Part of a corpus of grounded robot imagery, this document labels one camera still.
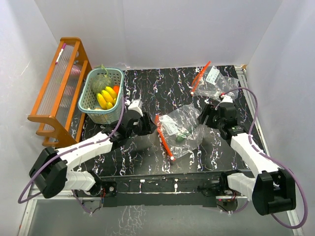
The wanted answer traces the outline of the clear zip bag with fruit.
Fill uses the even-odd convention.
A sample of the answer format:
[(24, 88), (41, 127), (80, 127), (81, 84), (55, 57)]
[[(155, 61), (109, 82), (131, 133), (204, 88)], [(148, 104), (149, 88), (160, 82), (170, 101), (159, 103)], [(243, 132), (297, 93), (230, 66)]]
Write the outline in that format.
[(233, 100), (238, 97), (239, 80), (221, 74), (217, 66), (209, 61), (196, 75), (191, 84), (191, 96), (205, 96), (220, 101), (222, 93)]

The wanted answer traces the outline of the fake banana bunch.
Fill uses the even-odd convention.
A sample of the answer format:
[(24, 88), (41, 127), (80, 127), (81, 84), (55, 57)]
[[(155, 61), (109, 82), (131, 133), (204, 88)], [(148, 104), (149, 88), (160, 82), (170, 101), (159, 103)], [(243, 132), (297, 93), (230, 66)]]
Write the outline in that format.
[(104, 110), (108, 110), (114, 107), (118, 98), (118, 94), (115, 93), (113, 87), (106, 87), (101, 93), (96, 94), (96, 99), (100, 107)]

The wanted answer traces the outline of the fake green cucumber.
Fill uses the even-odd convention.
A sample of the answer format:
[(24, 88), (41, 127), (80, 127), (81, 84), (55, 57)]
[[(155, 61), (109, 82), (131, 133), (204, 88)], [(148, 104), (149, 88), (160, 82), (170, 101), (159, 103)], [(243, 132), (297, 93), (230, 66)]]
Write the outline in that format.
[(181, 143), (183, 142), (184, 140), (186, 140), (193, 132), (193, 129), (185, 129), (183, 131), (181, 131), (177, 136), (176, 136), (176, 139), (175, 141), (177, 143)]

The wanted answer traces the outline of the fake green netted melon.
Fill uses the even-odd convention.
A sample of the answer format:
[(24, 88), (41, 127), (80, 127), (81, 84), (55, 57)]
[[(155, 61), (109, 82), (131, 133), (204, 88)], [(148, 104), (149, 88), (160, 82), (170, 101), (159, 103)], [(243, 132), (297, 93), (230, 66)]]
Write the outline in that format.
[(101, 93), (101, 91), (105, 90), (106, 87), (112, 88), (114, 86), (114, 81), (109, 76), (107, 69), (102, 64), (96, 68), (99, 68), (102, 71), (97, 73), (91, 81), (91, 88), (95, 94)]

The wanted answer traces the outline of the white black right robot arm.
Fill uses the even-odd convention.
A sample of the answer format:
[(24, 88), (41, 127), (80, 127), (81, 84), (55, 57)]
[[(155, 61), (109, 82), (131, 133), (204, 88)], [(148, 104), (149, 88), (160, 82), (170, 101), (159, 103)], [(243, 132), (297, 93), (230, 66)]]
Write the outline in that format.
[(244, 128), (238, 125), (233, 102), (221, 102), (217, 107), (206, 105), (198, 121), (209, 128), (218, 129), (220, 136), (241, 156), (253, 174), (249, 178), (239, 170), (222, 173), (219, 188), (223, 194), (231, 195), (234, 191), (241, 193), (252, 201), (260, 215), (296, 208), (292, 175), (263, 157), (263, 151), (255, 142), (249, 141)]

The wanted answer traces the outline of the clear zip bag with vegetables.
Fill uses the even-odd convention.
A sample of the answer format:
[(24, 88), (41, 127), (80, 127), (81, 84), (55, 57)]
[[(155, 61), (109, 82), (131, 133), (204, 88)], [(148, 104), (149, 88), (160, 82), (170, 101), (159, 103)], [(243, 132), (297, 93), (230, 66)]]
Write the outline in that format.
[(200, 114), (193, 104), (188, 104), (168, 114), (156, 116), (157, 131), (170, 160), (186, 155), (202, 143), (205, 126), (199, 124)]

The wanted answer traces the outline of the fake orange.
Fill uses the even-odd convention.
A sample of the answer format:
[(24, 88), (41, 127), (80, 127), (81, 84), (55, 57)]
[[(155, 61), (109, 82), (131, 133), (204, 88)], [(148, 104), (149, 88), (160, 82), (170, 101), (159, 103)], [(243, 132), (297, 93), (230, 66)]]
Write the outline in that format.
[(115, 91), (116, 94), (119, 93), (120, 87), (119, 86), (114, 86), (113, 90)]

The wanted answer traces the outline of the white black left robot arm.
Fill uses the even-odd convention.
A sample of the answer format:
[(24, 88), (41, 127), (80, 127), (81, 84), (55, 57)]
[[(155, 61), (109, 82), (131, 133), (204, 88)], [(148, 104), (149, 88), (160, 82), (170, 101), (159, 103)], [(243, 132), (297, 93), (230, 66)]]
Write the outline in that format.
[(127, 111), (89, 139), (60, 149), (45, 148), (31, 168), (30, 178), (46, 199), (63, 190), (82, 190), (97, 196), (103, 189), (102, 180), (92, 171), (77, 172), (74, 168), (120, 148), (129, 138), (152, 134), (156, 128), (148, 113)]

